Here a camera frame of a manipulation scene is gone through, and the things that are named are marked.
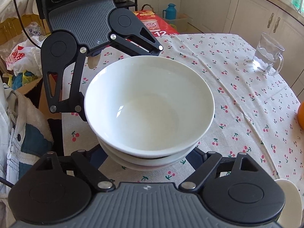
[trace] water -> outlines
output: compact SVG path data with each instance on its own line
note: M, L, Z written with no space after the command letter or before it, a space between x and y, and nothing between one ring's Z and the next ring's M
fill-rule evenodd
M265 48L261 48L259 44L255 51L252 62L260 71L265 72L270 70L276 60L271 53L268 53Z
M161 150L172 146L178 115L162 96L148 94L121 106L115 127L122 143L136 149Z

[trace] clear glass cup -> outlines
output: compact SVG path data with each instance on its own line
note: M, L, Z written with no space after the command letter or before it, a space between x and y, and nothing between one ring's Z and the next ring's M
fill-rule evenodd
M283 67L282 53L284 51L284 47L275 39L270 37L267 33L262 33L252 62L260 71L274 76L278 74ZM277 62L279 62L279 66L277 70L274 70L272 67Z

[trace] table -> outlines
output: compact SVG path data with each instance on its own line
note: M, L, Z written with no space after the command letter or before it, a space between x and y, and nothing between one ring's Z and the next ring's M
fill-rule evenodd
M248 152L274 179L291 180L304 198L304 136L296 116L300 103L282 77L271 77L255 69L251 62L255 49L237 35L170 35L158 40L164 46L160 56L195 70L214 95L215 118L197 146L204 152L217 151L224 157ZM101 55L97 68L91 70L85 65L80 87L83 93L101 69L129 57L111 47ZM73 67L69 66L64 73L63 99L69 94ZM66 155L98 144L88 123L77 113L62 114L62 125ZM127 169L111 158L99 170L116 185L121 181L178 185L194 171L186 159L167 169L140 172Z

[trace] stacked bowl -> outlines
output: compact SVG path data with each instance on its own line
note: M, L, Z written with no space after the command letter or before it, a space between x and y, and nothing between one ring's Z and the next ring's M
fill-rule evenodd
M206 82L186 65L135 56L94 77L85 114L109 157L150 171L176 164L195 148L212 123L214 99Z

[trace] blue pitcher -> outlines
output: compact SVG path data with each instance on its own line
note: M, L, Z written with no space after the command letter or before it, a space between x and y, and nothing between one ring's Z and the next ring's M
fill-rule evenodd
M170 3L168 4L167 9L163 10L163 18L164 18L164 12L166 11L166 19L167 20L175 20L176 19L176 9L175 4Z

